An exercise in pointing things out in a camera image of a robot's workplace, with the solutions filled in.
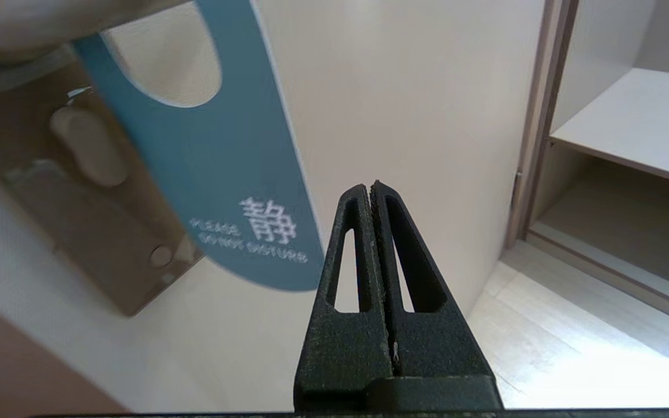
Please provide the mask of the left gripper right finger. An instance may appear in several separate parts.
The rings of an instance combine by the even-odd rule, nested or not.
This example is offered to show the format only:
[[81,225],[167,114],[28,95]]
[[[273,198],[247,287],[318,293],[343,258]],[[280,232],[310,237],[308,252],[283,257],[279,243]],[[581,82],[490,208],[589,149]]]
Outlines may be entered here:
[[493,377],[400,194],[371,187],[393,365],[404,377]]

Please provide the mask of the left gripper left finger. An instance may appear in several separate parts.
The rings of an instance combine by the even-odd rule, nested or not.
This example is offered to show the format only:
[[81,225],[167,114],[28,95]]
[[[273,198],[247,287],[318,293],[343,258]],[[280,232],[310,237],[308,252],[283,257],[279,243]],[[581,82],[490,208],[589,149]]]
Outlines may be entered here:
[[[335,307],[345,236],[355,238],[358,312]],[[365,410],[371,383],[393,375],[379,249],[365,185],[338,201],[294,378],[297,410]]]

